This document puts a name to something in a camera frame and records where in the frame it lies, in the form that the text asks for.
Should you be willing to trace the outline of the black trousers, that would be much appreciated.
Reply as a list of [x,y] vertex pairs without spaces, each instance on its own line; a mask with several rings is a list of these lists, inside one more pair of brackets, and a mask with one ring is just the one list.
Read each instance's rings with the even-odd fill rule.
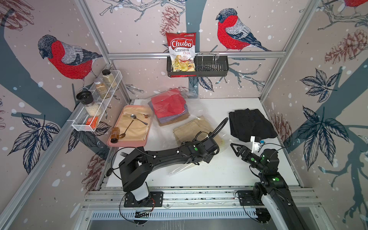
[[229,112],[229,121],[231,135],[243,142],[250,142],[251,136],[261,140],[278,136],[272,123],[258,109]]

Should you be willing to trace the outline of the tan garment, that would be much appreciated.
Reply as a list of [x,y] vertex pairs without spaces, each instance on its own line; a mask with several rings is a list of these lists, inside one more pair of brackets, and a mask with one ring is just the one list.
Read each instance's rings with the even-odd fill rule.
[[194,118],[189,122],[173,129],[173,134],[178,145],[186,141],[193,141],[197,134],[197,140],[203,140],[210,132],[215,130],[215,123],[206,116]]

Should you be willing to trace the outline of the clear plastic vacuum bag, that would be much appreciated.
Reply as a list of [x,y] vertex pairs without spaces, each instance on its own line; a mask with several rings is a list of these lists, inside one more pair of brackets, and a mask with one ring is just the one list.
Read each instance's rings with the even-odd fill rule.
[[215,113],[196,97],[196,92],[186,87],[172,88],[143,100],[153,112],[152,126],[146,148],[166,150],[192,141],[213,138],[219,152],[225,151],[231,141],[224,131],[224,122],[215,121]]

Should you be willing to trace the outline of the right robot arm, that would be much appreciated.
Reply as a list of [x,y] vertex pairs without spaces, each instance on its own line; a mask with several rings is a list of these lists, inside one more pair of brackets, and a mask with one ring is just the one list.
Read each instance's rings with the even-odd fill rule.
[[258,213],[258,218],[251,218],[258,223],[273,220],[278,230],[308,230],[309,227],[298,210],[284,178],[278,172],[278,150],[265,149],[260,156],[240,144],[231,144],[237,157],[248,163],[250,168],[258,170],[259,182],[253,191],[239,190],[236,196],[240,205],[265,206],[265,214]]

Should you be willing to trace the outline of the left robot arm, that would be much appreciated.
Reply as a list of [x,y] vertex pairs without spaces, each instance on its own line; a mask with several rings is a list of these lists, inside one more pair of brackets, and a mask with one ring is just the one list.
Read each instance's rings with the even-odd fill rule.
[[139,189],[155,170],[175,164],[210,163],[218,153],[219,145],[213,138],[186,141],[180,147],[160,151],[135,148],[119,163],[123,191],[129,193]]

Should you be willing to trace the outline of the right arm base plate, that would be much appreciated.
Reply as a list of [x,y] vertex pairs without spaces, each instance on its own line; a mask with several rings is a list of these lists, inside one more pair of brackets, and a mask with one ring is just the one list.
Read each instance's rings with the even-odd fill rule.
[[259,196],[254,195],[251,190],[239,190],[235,196],[238,198],[241,206],[262,206],[263,203]]

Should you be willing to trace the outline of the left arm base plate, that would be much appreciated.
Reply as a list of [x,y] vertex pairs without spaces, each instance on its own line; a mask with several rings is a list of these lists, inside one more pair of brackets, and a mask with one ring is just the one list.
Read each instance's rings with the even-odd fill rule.
[[163,192],[150,192],[149,196],[141,201],[137,201],[131,192],[128,192],[124,198],[125,208],[155,208],[163,205]]

